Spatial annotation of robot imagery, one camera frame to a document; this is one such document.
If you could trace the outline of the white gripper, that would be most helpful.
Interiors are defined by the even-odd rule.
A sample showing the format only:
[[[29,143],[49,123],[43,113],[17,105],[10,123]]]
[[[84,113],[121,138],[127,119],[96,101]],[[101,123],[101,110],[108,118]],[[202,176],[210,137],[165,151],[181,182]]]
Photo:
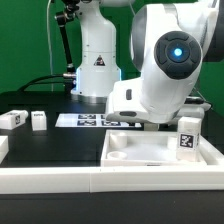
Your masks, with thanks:
[[[183,116],[203,119],[205,112],[211,109],[211,104],[201,97],[188,96],[179,110],[164,115],[151,113],[140,103],[140,88],[139,78],[116,82],[107,99],[106,120],[127,123],[176,123]]]

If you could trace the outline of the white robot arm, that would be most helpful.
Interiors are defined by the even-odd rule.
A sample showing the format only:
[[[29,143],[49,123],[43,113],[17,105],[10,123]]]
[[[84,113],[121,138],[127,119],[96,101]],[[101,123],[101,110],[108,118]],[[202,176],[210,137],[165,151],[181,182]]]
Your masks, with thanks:
[[[82,63],[72,93],[106,104],[109,121],[167,123],[190,95],[204,61],[224,59],[224,0],[147,4],[134,16],[130,52],[138,78],[123,81],[116,28],[100,13],[135,0],[81,2]]]

